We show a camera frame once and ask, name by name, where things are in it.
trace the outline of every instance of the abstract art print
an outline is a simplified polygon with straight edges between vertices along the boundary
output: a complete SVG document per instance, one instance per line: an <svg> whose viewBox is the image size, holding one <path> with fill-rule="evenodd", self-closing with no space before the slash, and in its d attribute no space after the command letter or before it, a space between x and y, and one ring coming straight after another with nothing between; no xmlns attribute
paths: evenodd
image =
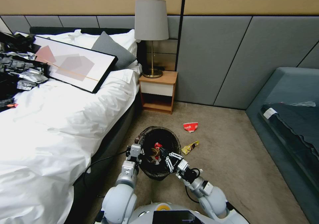
<svg viewBox="0 0 319 224"><path fill-rule="evenodd" d="M96 93L117 57L35 36L36 60L50 65L50 76L82 90Z"/></svg>

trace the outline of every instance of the nightstand drawer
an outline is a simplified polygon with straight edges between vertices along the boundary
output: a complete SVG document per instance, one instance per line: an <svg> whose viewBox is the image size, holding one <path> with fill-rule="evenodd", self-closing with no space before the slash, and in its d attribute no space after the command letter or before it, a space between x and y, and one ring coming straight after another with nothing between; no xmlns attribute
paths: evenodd
<svg viewBox="0 0 319 224"><path fill-rule="evenodd" d="M157 84L141 81L141 92L154 95L173 96L174 85Z"/></svg>

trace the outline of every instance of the table lamp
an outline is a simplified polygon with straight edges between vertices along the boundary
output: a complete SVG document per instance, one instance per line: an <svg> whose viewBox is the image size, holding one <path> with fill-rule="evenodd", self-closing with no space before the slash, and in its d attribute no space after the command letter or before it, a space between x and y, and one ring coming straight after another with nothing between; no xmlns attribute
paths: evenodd
<svg viewBox="0 0 319 224"><path fill-rule="evenodd" d="M135 1L135 39L150 40L152 50L152 68L143 72L143 76L157 78L163 75L153 65L153 41L168 39L167 11L165 0Z"/></svg>

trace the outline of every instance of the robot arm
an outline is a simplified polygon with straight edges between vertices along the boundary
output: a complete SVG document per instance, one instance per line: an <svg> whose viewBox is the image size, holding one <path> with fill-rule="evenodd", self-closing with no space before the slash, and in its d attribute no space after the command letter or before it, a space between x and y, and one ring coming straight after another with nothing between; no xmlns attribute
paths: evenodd
<svg viewBox="0 0 319 224"><path fill-rule="evenodd" d="M141 163L140 154L139 144L128 147L127 158L122 164L115 187L109 189L102 203L107 223L126 224L130 220L137 199L134 188L139 171L138 165ZM162 147L160 154L169 171L176 172L176 176L183 179L185 186L196 195L199 204L211 219L223 224L248 224L247 220L227 201L223 191L200 177L199 169L190 169L182 155L168 152Z"/></svg>
<svg viewBox="0 0 319 224"><path fill-rule="evenodd" d="M126 151L126 160L122 164L115 187L108 190L102 203L102 211L107 223L128 223L136 205L134 189L141 163L139 154L141 146L133 144Z"/></svg>
<svg viewBox="0 0 319 224"><path fill-rule="evenodd" d="M199 169L190 169L188 162L179 154L168 154L162 147L160 151L170 172L176 172L176 176L183 179L185 186L195 194L199 204L210 218L225 224L249 224L227 201L225 194L219 187L213 186L209 181L205 181L199 176Z"/></svg>

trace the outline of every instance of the lamp stand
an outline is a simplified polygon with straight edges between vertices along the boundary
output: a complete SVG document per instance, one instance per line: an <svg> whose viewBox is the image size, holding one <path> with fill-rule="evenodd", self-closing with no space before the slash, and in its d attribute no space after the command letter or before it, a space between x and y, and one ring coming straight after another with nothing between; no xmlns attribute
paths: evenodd
<svg viewBox="0 0 319 224"><path fill-rule="evenodd" d="M151 56L152 56L152 68L151 69L148 69L147 71L143 72L143 76L147 77L147 78L158 78L158 77L161 77L163 75L163 72L159 69L154 69L154 66L153 66L153 41L151 41L151 50L152 50L152 53L151 53Z"/></svg>

